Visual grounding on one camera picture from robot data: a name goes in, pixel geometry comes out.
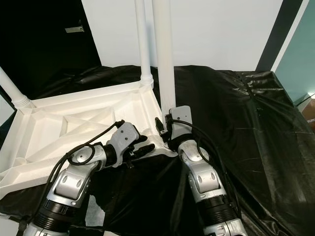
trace cardboard box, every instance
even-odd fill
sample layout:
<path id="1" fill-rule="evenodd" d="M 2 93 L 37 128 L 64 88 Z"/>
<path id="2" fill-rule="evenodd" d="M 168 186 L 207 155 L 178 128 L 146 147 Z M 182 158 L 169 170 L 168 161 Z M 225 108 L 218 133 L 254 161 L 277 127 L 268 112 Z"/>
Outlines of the cardboard box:
<path id="1" fill-rule="evenodd" d="M 315 131 L 315 99 L 311 99 L 307 106 L 303 109 L 302 115 Z"/>

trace metal screw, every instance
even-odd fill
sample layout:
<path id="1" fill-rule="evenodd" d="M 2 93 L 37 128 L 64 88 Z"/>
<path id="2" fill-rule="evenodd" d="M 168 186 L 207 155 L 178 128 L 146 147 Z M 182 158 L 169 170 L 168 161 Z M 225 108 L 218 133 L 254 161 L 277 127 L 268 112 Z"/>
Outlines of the metal screw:
<path id="1" fill-rule="evenodd" d="M 67 181 L 68 176 L 63 177 L 63 183 Z"/>
<path id="2" fill-rule="evenodd" d="M 81 183 L 82 183 L 82 180 L 79 180 L 77 183 L 77 188 L 80 187 Z"/>

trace wrinkled black plastic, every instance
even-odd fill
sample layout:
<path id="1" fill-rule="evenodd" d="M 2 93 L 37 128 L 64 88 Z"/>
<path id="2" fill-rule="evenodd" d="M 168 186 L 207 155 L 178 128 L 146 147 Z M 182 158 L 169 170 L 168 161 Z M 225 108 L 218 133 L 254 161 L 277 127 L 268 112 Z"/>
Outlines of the wrinkled black plastic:
<path id="1" fill-rule="evenodd" d="M 152 74 L 159 101 L 155 68 Z M 139 78 L 136 66 L 99 67 L 80 75 L 59 75 L 32 98 Z M 182 66 L 175 67 L 175 79 L 177 105 L 189 105 L 193 124 L 219 147 L 239 193 L 248 234 L 315 235 L 315 134 L 276 76 Z M 104 229 L 125 236 L 202 235 L 181 161 L 161 155 L 134 165 L 97 172 L 92 178 L 90 193 L 106 212 Z M 41 188 L 8 194 L 0 201 L 0 212 L 31 214 Z"/>

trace white wall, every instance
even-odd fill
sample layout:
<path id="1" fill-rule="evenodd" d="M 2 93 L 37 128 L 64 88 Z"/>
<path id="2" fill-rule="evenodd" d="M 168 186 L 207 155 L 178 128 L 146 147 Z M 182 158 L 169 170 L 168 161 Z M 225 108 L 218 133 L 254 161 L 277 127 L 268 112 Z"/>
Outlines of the white wall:
<path id="1" fill-rule="evenodd" d="M 133 0 L 82 0 L 102 65 L 139 65 Z M 156 66 L 151 0 L 145 0 Z M 174 64 L 255 70 L 282 0 L 171 0 Z"/>
<path id="2" fill-rule="evenodd" d="M 13 108 L 0 95 L 0 126 L 12 115 Z"/>

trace door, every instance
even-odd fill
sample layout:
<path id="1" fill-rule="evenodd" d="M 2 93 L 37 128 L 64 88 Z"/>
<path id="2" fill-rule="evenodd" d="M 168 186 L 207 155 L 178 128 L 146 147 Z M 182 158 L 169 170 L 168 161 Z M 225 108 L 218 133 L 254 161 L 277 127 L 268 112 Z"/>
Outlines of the door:
<path id="1" fill-rule="evenodd" d="M 2 0 L 0 26 L 0 66 L 30 99 L 60 71 L 101 65 L 80 0 Z"/>

